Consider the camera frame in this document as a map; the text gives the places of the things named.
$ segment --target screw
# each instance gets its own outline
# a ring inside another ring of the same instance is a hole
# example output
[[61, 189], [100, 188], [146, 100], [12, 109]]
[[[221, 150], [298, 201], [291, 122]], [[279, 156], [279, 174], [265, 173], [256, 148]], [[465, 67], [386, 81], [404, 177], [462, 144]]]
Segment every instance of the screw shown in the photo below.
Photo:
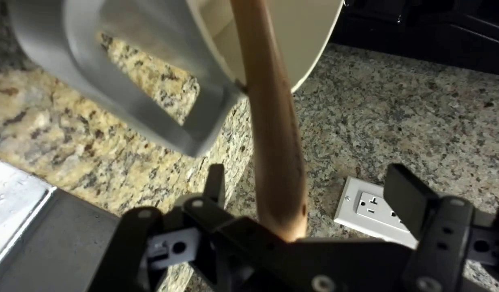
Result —
[[198, 198], [192, 202], [192, 207], [201, 208], [203, 206], [203, 200]]
[[151, 212], [151, 211], [149, 211], [149, 210], [141, 210], [141, 211], [138, 213], [138, 217], [139, 217], [139, 218], [149, 218], [151, 214], [152, 214], [152, 212]]
[[416, 282], [417, 288], [422, 292], [440, 292], [442, 285], [431, 277], [420, 277]]
[[336, 289], [334, 281], [329, 276], [317, 275], [311, 283], [316, 292], [333, 292]]
[[452, 199], [450, 203], [451, 203], [451, 205], [455, 205], [455, 206], [458, 206], [458, 207], [462, 207], [462, 206], [464, 206], [466, 204], [466, 203], [464, 203], [464, 201], [459, 200], [457, 198]]

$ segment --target wooden handle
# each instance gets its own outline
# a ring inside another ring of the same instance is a hole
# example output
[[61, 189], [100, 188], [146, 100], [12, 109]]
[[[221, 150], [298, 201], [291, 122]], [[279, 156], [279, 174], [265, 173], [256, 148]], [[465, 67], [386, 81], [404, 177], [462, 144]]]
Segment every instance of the wooden handle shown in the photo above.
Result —
[[286, 241], [305, 237], [305, 166], [291, 85], [265, 0], [231, 0], [251, 104], [257, 214]]

